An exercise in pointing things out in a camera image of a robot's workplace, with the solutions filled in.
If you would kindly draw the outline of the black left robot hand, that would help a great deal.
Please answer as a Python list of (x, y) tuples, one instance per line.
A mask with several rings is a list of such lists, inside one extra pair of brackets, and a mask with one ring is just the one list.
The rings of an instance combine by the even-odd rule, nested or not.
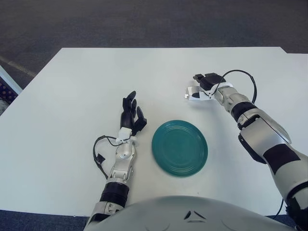
[(120, 128), (131, 129), (132, 136), (142, 131), (147, 125), (147, 119), (144, 117), (141, 108), (137, 106), (135, 96), (136, 91), (132, 91), (126, 98), (123, 98), (123, 112), (120, 118)]

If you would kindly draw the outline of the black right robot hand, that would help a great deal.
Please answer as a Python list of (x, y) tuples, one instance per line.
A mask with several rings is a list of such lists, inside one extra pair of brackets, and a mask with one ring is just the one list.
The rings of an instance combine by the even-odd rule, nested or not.
[(226, 80), (216, 74), (216, 73), (209, 73), (209, 74), (197, 74), (193, 76), (193, 79), (197, 81), (199, 84), (199, 90), (198, 93), (193, 93), (193, 97), (195, 98), (201, 98), (201, 96), (207, 96), (208, 99), (211, 99), (216, 89), (218, 88), (218, 85), (221, 83), (225, 83)]

